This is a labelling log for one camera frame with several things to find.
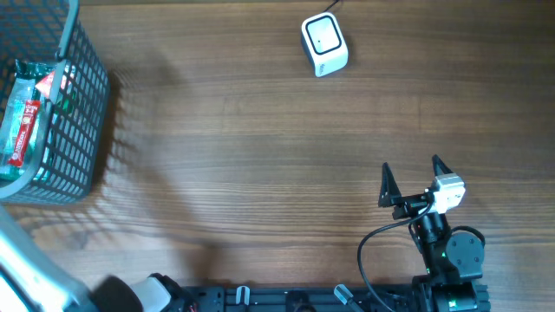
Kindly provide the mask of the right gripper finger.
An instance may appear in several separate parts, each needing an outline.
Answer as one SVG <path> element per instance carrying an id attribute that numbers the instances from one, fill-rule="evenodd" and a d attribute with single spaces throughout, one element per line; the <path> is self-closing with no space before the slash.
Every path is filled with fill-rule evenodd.
<path id="1" fill-rule="evenodd" d="M 382 164 L 382 185 L 378 198 L 379 207 L 390 207 L 398 205 L 402 194 L 395 182 L 395 177 L 391 172 L 387 162 Z"/>
<path id="2" fill-rule="evenodd" d="M 437 154 L 435 154 L 432 157 L 432 164 L 433 164 L 434 175 L 436 177 L 453 173 L 453 171 L 448 166 L 445 165 L 445 163 L 441 160 L 441 158 Z"/>

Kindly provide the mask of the red white tissue pack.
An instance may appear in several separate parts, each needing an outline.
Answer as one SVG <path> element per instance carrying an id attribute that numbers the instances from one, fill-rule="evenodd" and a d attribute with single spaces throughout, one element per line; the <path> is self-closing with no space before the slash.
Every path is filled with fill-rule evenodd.
<path id="1" fill-rule="evenodd" d="M 51 91 L 52 91 L 52 85 L 53 85 L 53 81 L 55 78 L 56 72 L 55 71 L 51 71 L 50 73 L 48 73 L 44 78 L 42 78 L 36 85 L 35 88 L 46 98 L 46 99 L 50 99 L 51 96 Z M 61 89 L 65 89 L 66 87 L 68 87 L 70 85 L 70 81 L 68 80 L 67 76 L 64 75 L 62 77 L 61 80 Z"/>

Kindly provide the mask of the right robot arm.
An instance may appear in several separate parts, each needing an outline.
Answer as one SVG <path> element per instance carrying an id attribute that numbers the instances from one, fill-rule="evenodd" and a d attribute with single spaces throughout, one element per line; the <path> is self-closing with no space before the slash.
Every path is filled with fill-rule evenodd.
<path id="1" fill-rule="evenodd" d="M 392 218 L 408 225 L 427 273 L 412 281 L 419 311 L 489 311 L 491 303 L 483 277 L 486 239 L 471 226 L 452 227 L 447 212 L 466 193 L 463 179 L 441 158 L 432 158 L 434 179 L 420 194 L 403 196 L 387 163 L 382 165 L 380 207 L 391 207 Z"/>

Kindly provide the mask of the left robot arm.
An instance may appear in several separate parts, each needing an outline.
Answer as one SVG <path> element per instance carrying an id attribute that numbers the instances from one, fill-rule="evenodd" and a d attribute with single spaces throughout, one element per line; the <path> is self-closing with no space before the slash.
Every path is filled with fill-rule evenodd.
<path id="1" fill-rule="evenodd" d="M 106 277 L 94 289 L 63 270 L 1 210 L 1 278 L 28 311 L 195 311 L 193 296 L 169 276 L 153 273 L 127 284 Z"/>

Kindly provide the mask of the red Nescafe coffee stick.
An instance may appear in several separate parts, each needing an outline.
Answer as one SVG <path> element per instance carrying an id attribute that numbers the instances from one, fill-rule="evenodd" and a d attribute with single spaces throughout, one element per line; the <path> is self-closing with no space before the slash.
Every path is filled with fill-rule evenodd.
<path id="1" fill-rule="evenodd" d="M 19 127 L 16 143 L 14 145 L 14 152 L 8 160 L 9 165 L 15 167 L 23 166 L 24 155 L 29 145 L 29 140 L 36 123 L 36 116 L 40 106 L 41 102 L 39 100 L 29 100 L 25 102 L 21 125 Z"/>

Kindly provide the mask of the green white plastic package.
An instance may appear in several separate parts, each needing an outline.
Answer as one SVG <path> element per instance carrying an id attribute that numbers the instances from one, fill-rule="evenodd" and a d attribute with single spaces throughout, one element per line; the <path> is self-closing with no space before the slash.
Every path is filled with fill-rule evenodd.
<path id="1" fill-rule="evenodd" d="M 1 180 L 15 181 L 19 179 L 28 169 L 33 153 L 36 150 L 38 127 L 41 122 L 41 114 L 46 108 L 46 98 L 35 88 L 35 85 L 51 71 L 56 70 L 55 64 L 40 62 L 16 61 L 15 82 L 10 92 L 10 96 L 5 108 L 3 123 L 1 125 Z M 27 151 L 24 155 L 22 167 L 15 167 L 8 164 L 12 153 L 16 137 L 21 125 L 21 118 L 25 108 L 25 102 L 29 100 L 39 100 L 41 106 L 36 116 Z"/>

